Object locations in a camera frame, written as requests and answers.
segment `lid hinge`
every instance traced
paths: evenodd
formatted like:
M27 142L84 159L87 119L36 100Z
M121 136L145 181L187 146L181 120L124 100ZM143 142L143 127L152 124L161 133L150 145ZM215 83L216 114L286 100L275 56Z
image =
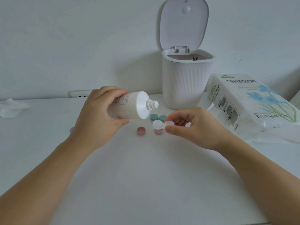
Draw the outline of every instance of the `lid hinge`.
M190 49L188 46L173 46L174 53L188 53Z

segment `green leaf logo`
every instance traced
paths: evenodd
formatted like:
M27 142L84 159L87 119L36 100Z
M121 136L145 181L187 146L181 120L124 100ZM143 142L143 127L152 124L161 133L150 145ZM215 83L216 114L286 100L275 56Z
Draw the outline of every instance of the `green leaf logo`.
M233 76L223 75L221 78L234 78Z
M210 95L212 95L214 93L215 89L216 89L216 85L212 87L212 89L210 91L210 93L211 93Z

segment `white trash can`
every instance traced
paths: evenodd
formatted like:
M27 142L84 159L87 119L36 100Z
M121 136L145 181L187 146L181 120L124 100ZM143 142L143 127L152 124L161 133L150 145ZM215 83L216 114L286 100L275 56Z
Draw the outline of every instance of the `white trash can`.
M216 57L198 49L208 21L205 0L169 0L160 19L163 98L168 107L195 107Z

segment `wall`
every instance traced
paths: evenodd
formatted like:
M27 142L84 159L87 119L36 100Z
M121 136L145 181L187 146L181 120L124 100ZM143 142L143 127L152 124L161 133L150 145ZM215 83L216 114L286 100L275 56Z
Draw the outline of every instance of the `wall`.
M166 0L1 0L0 99L68 97L117 85L160 94ZM290 99L300 90L300 0L206 0L201 48L213 72L248 73Z

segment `green lid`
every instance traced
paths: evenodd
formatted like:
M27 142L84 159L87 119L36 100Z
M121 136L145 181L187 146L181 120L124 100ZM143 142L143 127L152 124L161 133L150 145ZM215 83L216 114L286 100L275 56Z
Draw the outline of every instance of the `green lid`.
M158 120L158 115L157 115L157 114L151 114L151 115L150 115L150 120L151 120L151 121Z
M161 120L162 122L165 122L166 118L167 118L167 116L165 116L165 115L159 116L159 120Z

